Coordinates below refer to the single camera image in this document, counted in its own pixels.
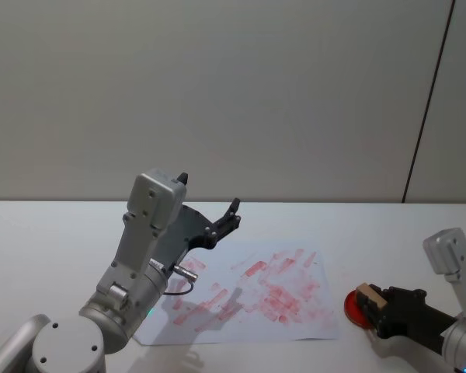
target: gray wall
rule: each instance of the gray wall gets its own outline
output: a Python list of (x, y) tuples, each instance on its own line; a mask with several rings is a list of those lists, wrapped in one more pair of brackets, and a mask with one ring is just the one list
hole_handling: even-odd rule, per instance
[(448, 0), (0, 0), (0, 199), (400, 201)]
[(407, 201), (466, 202), (466, 0), (456, 2)]

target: wooden block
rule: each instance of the wooden block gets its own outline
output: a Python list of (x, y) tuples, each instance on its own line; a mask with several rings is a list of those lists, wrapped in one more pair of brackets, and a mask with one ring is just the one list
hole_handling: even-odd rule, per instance
[(356, 288), (356, 291), (366, 295), (371, 301), (375, 302), (378, 309), (382, 309), (387, 304), (387, 301), (385, 301), (376, 291), (373, 290), (373, 288), (371, 288), (370, 285), (366, 283), (359, 285)]

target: cable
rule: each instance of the cable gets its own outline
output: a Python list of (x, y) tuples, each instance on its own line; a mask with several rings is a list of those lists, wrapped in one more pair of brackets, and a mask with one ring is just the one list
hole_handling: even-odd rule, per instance
[(442, 60), (443, 48), (445, 47), (445, 42), (447, 40), (447, 34), (449, 33), (450, 20), (452, 19), (452, 14), (454, 13), (454, 6), (456, 5), (456, 0), (452, 0), (450, 4), (449, 16), (447, 17), (447, 24), (445, 30), (443, 31), (442, 44), (440, 45), (440, 51), (436, 59), (435, 72), (433, 73), (432, 84), (429, 88), (428, 100), (426, 101), (425, 112), (423, 114), (423, 120), (421, 121), (421, 128), (419, 129), (418, 140), (416, 141), (416, 147), (414, 149), (414, 154), (412, 155), (411, 166), (409, 167), (409, 174), (407, 175), (407, 181), (405, 182), (404, 194), (402, 196), (402, 203), (405, 203), (407, 198), (407, 192), (409, 190), (409, 184), (411, 183), (412, 171), (414, 170), (414, 164), (416, 163), (416, 157), (418, 156), (419, 144), (421, 143), (421, 137), (423, 136), (423, 131), (425, 129), (426, 117), (428, 116), (429, 105), (432, 101), (433, 90), (435, 88), (436, 76), (438, 75), (438, 70), (440, 68), (440, 62)]
[(188, 294), (188, 293), (191, 293), (192, 290), (193, 290), (193, 282), (188, 282), (190, 284), (190, 289), (188, 289), (187, 291), (182, 291), (180, 293), (168, 293), (168, 292), (164, 292), (162, 293), (162, 295), (185, 295), (185, 294)]

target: paper sheet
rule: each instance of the paper sheet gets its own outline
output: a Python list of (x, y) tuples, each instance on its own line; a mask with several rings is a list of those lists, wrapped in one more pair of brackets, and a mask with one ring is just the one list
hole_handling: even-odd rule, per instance
[[(135, 333), (144, 345), (287, 341), (337, 337), (321, 254), (313, 244), (220, 242), (182, 265), (195, 289), (163, 296)], [(183, 291), (179, 276), (168, 291)]]

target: table surface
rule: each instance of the table surface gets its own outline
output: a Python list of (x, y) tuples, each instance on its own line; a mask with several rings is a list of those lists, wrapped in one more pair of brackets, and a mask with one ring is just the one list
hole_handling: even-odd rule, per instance
[[(228, 204), (190, 203), (209, 219)], [(123, 231), (122, 202), (0, 201), (0, 333), (30, 316), (76, 315), (109, 265)], [(270, 373), (287, 371), (445, 371), (428, 350), (404, 338), (376, 340), (343, 313), (362, 282), (423, 288), (451, 315), (451, 287), (430, 268), (424, 238), (462, 227), (466, 205), (244, 203), (228, 239), (309, 239), (323, 254), (339, 320), (337, 340), (142, 347), (131, 340), (107, 356), (108, 372)]]

